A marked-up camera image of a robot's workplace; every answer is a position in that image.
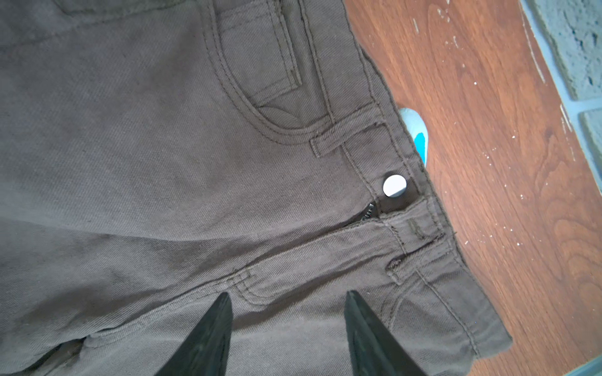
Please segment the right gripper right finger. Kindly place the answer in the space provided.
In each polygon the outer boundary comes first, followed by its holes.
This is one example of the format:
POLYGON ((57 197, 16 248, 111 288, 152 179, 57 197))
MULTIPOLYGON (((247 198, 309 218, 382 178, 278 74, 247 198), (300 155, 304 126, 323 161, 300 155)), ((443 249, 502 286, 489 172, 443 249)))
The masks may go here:
POLYGON ((354 375, 426 374, 357 291, 346 293, 344 316, 354 375))

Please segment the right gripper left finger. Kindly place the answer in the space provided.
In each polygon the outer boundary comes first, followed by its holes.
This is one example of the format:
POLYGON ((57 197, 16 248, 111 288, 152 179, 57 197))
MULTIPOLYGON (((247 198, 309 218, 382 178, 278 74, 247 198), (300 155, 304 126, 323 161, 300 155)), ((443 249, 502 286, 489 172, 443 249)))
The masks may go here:
POLYGON ((233 325, 232 303, 221 293, 157 376, 224 376, 233 325))

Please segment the brown trousers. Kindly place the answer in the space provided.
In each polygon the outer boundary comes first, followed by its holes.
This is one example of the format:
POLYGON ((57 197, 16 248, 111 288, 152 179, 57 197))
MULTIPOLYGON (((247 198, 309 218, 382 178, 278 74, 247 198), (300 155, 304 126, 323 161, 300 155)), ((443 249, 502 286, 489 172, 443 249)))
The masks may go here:
POLYGON ((342 1, 1 4, 1 373, 349 375, 358 291, 428 374, 512 339, 342 1))

